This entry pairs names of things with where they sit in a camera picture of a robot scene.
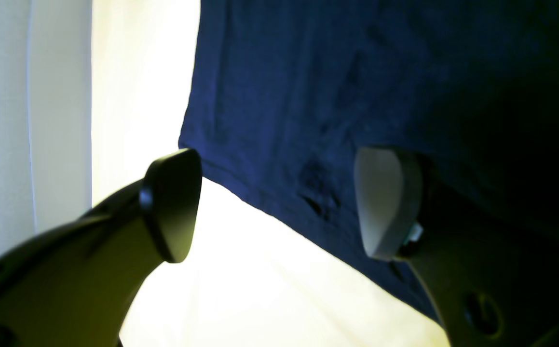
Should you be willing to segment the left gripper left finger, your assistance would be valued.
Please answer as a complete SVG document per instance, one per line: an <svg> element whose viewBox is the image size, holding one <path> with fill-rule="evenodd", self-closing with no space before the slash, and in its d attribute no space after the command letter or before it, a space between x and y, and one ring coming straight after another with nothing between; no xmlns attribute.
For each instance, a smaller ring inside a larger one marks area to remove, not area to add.
<svg viewBox="0 0 559 347"><path fill-rule="evenodd" d="M189 254L201 185L198 152L181 149L73 222L0 255L0 347L119 347L145 279Z"/></svg>

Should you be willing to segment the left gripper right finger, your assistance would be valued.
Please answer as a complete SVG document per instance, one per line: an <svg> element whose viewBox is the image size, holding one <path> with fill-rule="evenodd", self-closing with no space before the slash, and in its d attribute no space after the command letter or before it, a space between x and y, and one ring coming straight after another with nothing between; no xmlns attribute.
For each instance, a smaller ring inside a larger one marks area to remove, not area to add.
<svg viewBox="0 0 559 347"><path fill-rule="evenodd" d="M360 148L354 186L367 256L409 266L452 347L559 347L558 230L494 219L398 148Z"/></svg>

